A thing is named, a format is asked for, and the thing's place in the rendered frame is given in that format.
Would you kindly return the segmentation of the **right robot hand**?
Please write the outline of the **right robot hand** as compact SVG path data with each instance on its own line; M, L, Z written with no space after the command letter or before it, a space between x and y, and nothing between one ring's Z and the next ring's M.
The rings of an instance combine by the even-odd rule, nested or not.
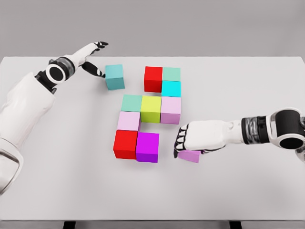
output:
M205 154L224 148L227 144L227 131L232 127L229 122L220 120L192 121L181 126L174 143L174 158L184 150Z

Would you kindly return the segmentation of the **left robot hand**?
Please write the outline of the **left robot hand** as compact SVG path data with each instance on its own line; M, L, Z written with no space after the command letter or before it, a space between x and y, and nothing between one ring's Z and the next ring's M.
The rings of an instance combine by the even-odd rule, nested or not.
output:
M98 52L100 49L103 49L108 45L109 44L107 42L93 42L79 49L74 54L76 56L76 66L81 67L83 70L90 73L91 75L105 78L106 75L102 73L102 71L97 66L87 61L87 57L91 56L95 52Z

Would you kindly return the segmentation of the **violet pink block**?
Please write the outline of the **violet pink block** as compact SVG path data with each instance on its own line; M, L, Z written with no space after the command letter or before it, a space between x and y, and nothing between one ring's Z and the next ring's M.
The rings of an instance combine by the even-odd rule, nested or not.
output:
M178 153L178 158L193 163L199 163L201 151L183 150Z

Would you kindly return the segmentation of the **teal block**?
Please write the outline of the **teal block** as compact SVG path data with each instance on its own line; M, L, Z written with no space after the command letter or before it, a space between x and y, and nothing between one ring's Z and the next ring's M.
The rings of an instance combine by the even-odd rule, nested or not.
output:
M122 64L106 65L105 75L108 90L118 90L125 88Z

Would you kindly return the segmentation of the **pale pink block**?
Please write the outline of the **pale pink block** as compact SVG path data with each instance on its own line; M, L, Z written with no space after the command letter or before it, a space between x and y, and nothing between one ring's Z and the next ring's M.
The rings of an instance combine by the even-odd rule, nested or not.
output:
M180 117L181 98L162 96L160 123L178 125Z
M141 126L140 112L120 111L118 130L139 131Z

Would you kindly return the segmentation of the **cyan block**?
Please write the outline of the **cyan block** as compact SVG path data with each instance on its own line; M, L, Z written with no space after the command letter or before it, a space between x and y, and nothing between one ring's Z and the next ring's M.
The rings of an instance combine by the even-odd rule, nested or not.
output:
M181 82L163 81L161 95L167 97L181 97Z

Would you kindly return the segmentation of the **magenta block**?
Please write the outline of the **magenta block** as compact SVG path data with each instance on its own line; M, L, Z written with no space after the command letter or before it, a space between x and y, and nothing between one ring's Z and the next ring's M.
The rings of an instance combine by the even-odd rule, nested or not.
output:
M157 163L159 155L159 134L139 132L136 144L138 162Z

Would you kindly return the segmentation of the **yellow-green block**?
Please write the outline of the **yellow-green block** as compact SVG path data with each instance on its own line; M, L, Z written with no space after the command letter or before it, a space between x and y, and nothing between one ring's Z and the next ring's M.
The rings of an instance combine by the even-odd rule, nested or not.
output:
M160 123L161 119L160 96L142 96L141 121L144 123Z

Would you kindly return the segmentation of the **mint green block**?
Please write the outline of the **mint green block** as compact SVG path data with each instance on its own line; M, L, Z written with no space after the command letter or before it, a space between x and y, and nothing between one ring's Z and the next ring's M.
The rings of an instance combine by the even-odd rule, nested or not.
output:
M181 80L181 69L176 67L163 67L163 81Z
M142 105L141 95L124 94L122 99L121 111L140 112Z

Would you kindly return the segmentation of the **red block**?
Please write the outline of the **red block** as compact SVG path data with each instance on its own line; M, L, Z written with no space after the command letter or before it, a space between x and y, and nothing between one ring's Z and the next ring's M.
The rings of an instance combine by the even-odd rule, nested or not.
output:
M137 131L117 130L113 145L115 157L136 160L137 136Z
M160 93L162 91L163 68L146 66L144 72L144 91Z

